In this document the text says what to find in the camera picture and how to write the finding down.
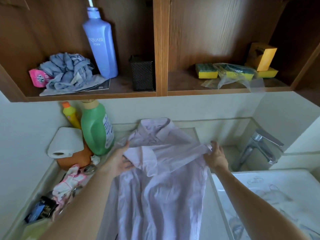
pink box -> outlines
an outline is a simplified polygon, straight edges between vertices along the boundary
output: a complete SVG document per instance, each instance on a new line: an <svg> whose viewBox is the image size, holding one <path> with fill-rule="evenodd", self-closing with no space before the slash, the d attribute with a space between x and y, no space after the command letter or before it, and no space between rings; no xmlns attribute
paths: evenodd
<svg viewBox="0 0 320 240"><path fill-rule="evenodd" d="M32 69L29 71L32 83L37 88L46 87L49 80L53 79L52 76L49 76L42 70Z"/></svg>

white ceramic sink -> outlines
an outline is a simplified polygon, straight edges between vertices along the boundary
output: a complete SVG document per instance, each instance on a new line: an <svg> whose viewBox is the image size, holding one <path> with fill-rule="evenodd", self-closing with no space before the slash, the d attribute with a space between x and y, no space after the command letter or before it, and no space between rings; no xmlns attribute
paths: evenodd
<svg viewBox="0 0 320 240"><path fill-rule="evenodd" d="M233 173L247 188L269 202L312 240L320 240L320 183L305 169ZM221 182L214 185L235 240L250 239Z"/></svg>

person's left hand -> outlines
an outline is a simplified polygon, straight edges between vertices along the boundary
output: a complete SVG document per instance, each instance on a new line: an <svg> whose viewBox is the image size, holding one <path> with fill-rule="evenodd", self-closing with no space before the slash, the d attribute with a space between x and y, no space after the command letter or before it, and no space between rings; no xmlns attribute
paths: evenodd
<svg viewBox="0 0 320 240"><path fill-rule="evenodd" d="M113 178L120 173L134 168L134 165L129 161L123 153L129 148L129 141L125 146L116 149L106 160L106 163L101 166L101 170L110 174Z"/></svg>

plastic bag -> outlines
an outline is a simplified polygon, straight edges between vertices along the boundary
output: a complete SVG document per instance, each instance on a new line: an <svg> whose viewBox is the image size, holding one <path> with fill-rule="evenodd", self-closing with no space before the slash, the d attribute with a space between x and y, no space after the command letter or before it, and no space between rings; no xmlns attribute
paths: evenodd
<svg viewBox="0 0 320 240"><path fill-rule="evenodd" d="M250 92L265 91L263 78L259 77L253 68L228 63L214 63L212 65L218 70L220 81L218 83L217 79L206 80L201 84L203 87L220 89L225 84L238 82L248 88Z"/></svg>

forearm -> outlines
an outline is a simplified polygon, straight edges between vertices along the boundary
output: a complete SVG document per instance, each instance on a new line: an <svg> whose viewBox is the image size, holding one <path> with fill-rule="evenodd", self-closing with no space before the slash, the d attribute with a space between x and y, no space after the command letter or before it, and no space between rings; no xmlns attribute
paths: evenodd
<svg viewBox="0 0 320 240"><path fill-rule="evenodd" d="M252 240L307 240L292 222L245 187L230 171L215 169L226 193Z"/></svg>
<svg viewBox="0 0 320 240"><path fill-rule="evenodd" d="M96 239L112 180L98 170L40 240Z"/></svg>

